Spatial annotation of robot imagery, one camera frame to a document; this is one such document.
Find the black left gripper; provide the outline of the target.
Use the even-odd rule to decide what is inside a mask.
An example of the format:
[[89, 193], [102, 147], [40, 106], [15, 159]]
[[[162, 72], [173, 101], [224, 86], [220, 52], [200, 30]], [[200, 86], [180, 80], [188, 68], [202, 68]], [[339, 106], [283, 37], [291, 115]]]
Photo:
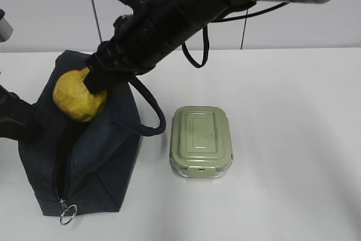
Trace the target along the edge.
[[35, 142], [43, 132], [35, 107], [1, 86], [1, 138]]

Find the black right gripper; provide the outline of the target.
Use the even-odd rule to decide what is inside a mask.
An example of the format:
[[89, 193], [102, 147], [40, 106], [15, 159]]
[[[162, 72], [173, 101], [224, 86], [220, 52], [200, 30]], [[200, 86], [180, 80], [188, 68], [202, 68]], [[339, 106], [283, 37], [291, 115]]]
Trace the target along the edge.
[[169, 17], [165, 14], [123, 15], [114, 36], [86, 61], [83, 83], [91, 94], [127, 81], [127, 74], [144, 74], [169, 55]]

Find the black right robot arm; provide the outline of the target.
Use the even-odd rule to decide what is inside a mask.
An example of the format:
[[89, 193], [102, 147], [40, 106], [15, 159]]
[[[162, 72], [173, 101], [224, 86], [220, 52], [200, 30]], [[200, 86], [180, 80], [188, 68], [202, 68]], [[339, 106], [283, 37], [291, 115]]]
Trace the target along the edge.
[[325, 3], [330, 0], [119, 0], [133, 9], [115, 23], [114, 36], [87, 60], [84, 83], [95, 94], [132, 76], [151, 71], [158, 62], [208, 24], [244, 11], [258, 1]]

